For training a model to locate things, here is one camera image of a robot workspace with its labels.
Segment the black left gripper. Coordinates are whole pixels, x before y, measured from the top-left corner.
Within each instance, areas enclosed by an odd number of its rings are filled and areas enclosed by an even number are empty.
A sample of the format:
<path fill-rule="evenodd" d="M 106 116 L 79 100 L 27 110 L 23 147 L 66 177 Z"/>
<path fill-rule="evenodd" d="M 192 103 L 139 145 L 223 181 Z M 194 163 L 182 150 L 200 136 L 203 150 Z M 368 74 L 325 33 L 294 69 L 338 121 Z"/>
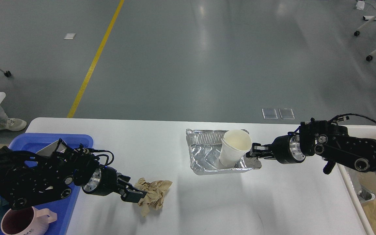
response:
<path fill-rule="evenodd" d="M 122 201 L 139 203 L 147 192 L 132 186 L 129 183 L 130 179 L 131 177 L 118 173 L 110 166 L 101 167 L 95 170 L 89 182 L 82 186 L 82 190 L 86 194 L 96 196 L 106 196 L 118 190 Z"/>

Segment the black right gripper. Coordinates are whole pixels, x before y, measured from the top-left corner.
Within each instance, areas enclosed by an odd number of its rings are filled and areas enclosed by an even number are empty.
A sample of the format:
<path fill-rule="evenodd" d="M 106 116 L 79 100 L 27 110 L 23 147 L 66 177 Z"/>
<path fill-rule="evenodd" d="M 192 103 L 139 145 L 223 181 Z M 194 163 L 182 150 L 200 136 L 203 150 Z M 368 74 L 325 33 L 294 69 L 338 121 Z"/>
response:
<path fill-rule="evenodd" d="M 261 145 L 252 143 L 246 157 L 274 160 L 281 164 L 298 164 L 304 162 L 306 156 L 300 148 L 300 137 L 298 135 L 284 135 L 277 137 L 272 144 Z"/>

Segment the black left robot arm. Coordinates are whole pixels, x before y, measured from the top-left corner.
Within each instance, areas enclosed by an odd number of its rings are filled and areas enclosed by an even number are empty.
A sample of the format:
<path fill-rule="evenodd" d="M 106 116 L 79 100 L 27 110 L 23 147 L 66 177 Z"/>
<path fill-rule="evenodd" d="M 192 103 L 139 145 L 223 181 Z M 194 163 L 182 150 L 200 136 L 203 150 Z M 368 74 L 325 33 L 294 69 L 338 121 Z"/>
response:
<path fill-rule="evenodd" d="M 89 195 L 117 193 L 124 202 L 139 203 L 146 191 L 134 187 L 129 176 L 112 168 L 114 159 L 111 151 L 82 144 L 71 148 L 62 139 L 55 142 L 49 156 L 3 146 L 0 196 L 12 210 L 21 210 L 68 198 L 73 183 Z"/>

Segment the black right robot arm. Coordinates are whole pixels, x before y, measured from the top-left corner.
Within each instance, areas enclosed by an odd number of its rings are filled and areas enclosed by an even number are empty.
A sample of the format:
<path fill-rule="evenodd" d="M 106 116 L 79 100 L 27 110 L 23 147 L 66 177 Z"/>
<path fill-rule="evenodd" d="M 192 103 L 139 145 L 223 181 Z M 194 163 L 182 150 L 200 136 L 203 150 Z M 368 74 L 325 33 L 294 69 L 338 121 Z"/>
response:
<path fill-rule="evenodd" d="M 324 174 L 330 174 L 336 164 L 357 172 L 376 174 L 376 139 L 352 137 L 339 122 L 349 119 L 351 113 L 340 114 L 329 120 L 310 119 L 287 135 L 276 137 L 273 143 L 252 143 L 247 158 L 276 160 L 281 164 L 298 164 L 308 156 L 321 156 L 326 165 Z"/>

